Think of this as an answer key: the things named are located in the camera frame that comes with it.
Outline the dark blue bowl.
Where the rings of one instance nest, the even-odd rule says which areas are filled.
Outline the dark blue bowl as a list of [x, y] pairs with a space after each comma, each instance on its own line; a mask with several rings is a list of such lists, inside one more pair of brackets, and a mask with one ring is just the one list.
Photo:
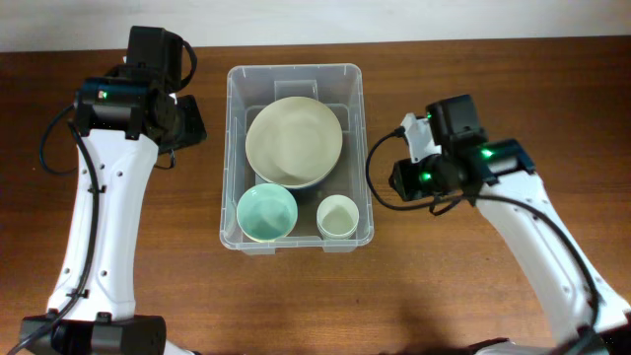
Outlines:
[[258, 169], [250, 166], [255, 174], [264, 182], [281, 185], [290, 190], [302, 190], [314, 188], [324, 182], [336, 169], [333, 164], [325, 173], [313, 173], [311, 170], [287, 170], [279, 165], [270, 165], [267, 169]]

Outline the cream white plastic cup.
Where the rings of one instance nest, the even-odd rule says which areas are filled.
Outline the cream white plastic cup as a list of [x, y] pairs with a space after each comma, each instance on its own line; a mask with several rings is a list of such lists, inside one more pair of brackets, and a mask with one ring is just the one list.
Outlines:
[[316, 211], [319, 231], [342, 235], [355, 233], [359, 224], [359, 209], [349, 197], [341, 194], [326, 197]]

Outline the cream plate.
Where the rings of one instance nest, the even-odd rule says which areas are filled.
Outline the cream plate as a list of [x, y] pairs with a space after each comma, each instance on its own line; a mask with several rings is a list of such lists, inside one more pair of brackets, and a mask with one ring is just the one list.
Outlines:
[[245, 137], [245, 154], [262, 179], [289, 189], [315, 185], [339, 161], [341, 124], [325, 104], [288, 97], [266, 106]]

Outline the mint green small bowl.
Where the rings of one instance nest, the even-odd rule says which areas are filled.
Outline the mint green small bowl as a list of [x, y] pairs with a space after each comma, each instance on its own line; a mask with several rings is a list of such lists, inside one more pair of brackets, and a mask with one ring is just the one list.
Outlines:
[[288, 236], [296, 226], [297, 201], [279, 184], [258, 184], [239, 200], [237, 220], [249, 238], [260, 243], [272, 242]]

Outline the mint green plastic cup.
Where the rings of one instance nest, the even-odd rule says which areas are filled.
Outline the mint green plastic cup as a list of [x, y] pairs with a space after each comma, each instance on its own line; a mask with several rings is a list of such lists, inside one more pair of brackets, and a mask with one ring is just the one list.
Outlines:
[[335, 235], [335, 234], [326, 233], [325, 231], [320, 231], [320, 234], [325, 240], [333, 240], [333, 241], [350, 240], [355, 235], [355, 233]]

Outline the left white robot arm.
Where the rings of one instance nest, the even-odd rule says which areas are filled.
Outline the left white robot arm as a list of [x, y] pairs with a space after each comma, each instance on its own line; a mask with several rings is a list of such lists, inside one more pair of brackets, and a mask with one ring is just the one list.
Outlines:
[[69, 121], [78, 184], [68, 245], [42, 316], [22, 320], [13, 353], [181, 354], [161, 316], [135, 312], [134, 257], [147, 183], [158, 157], [203, 141], [188, 78], [88, 79]]

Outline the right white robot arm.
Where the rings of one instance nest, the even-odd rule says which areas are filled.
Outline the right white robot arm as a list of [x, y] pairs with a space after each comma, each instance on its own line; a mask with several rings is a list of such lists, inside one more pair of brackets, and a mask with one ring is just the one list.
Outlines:
[[557, 341], [552, 354], [627, 354], [630, 305], [596, 271], [555, 211], [534, 163], [514, 140], [418, 138], [395, 163], [402, 210], [440, 215], [469, 202], [504, 239]]

